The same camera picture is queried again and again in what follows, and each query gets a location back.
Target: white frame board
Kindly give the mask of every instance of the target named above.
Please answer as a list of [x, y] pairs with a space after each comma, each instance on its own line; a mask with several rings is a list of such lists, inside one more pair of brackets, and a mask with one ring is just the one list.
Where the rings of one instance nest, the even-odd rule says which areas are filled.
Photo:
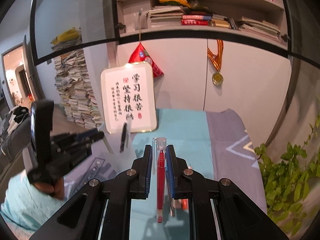
[[101, 92], [109, 133], [122, 132], [127, 115], [133, 118], [131, 132], [148, 132], [157, 128], [153, 72], [148, 62], [104, 69], [101, 72]]

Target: gold medal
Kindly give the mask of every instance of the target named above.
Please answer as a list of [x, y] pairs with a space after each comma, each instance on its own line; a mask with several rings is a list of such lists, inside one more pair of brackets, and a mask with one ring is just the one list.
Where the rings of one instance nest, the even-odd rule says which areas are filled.
[[212, 75], [212, 82], [216, 86], [221, 86], [223, 82], [223, 76], [220, 74], [220, 72], [216, 72]]
[[223, 82], [223, 76], [220, 73], [222, 63], [222, 52], [223, 52], [223, 41], [217, 40], [218, 43], [218, 54], [214, 55], [209, 48], [207, 48], [208, 58], [210, 59], [216, 73], [212, 75], [212, 82], [216, 86], [221, 86]]

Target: medal ribbon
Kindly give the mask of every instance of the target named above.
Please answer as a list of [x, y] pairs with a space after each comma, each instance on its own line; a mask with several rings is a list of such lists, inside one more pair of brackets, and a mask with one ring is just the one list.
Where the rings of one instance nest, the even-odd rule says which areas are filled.
[[217, 44], [218, 44], [218, 55], [214, 55], [209, 49], [209, 47], [207, 47], [207, 54], [208, 54], [208, 58], [210, 59], [216, 71], [220, 73], [221, 64], [222, 64], [223, 40], [217, 40]]

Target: clear pen cap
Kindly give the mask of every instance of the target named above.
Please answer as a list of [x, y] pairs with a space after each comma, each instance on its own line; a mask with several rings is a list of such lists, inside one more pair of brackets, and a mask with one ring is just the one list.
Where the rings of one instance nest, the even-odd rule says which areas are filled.
[[157, 162], [159, 159], [159, 154], [161, 150], [164, 153], [164, 159], [165, 159], [165, 151], [167, 149], [167, 138], [166, 137], [155, 137], [152, 139], [152, 173], [153, 175], [156, 174], [156, 167]]

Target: bookshelf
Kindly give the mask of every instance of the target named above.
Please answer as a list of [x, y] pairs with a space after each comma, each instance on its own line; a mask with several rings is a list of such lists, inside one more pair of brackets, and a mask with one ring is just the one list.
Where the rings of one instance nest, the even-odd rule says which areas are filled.
[[[266, 20], [277, 25], [280, 28], [281, 35], [287, 33], [287, 22], [284, 11], [283, 0], [197, 0], [203, 6], [207, 6], [209, 10], [225, 15], [233, 19], [239, 19], [242, 16], [254, 20]], [[144, 11], [151, 10], [152, 7], [158, 5], [158, 0], [117, 0], [118, 20], [126, 25], [125, 31], [120, 31], [120, 37], [136, 35], [139, 33], [135, 30], [134, 22], [136, 18], [134, 13], [140, 9]], [[206, 30], [206, 31], [221, 31], [224, 33], [234, 33], [254, 39], [268, 42], [280, 48], [287, 49], [287, 43], [281, 40], [281, 43], [268, 38], [261, 37], [256, 34], [231, 30], [226, 28], [217, 28], [211, 26], [168, 26], [166, 28], [151, 28], [148, 23], [148, 29], [144, 29], [142, 33], [159, 32], [166, 30]]]
[[[264, 41], [264, 42], [270, 43], [274, 46], [278, 46], [281, 49], [287, 49], [286, 45], [282, 45], [276, 41], [273, 41], [271, 39], [265, 38], [263, 36], [260, 36], [260, 35], [254, 34], [254, 33], [240, 32], [240, 31], [232, 30], [232, 29], [228, 29], [228, 28], [211, 27], [211, 26], [200, 26], [200, 25], [168, 26], [168, 27], [148, 28], [145, 30], [141, 30], [141, 33], [163, 32], [163, 31], [174, 31], [174, 30], [213, 31], [213, 32], [232, 33], [235, 35], [241, 35], [241, 36], [245, 36], [245, 37], [249, 37], [249, 38], [254, 38], [254, 39], [257, 39], [260, 41]], [[122, 33], [122, 34], [120, 34], [120, 37], [128, 37], [128, 36], [137, 35], [137, 34], [139, 34], [139, 31]]]

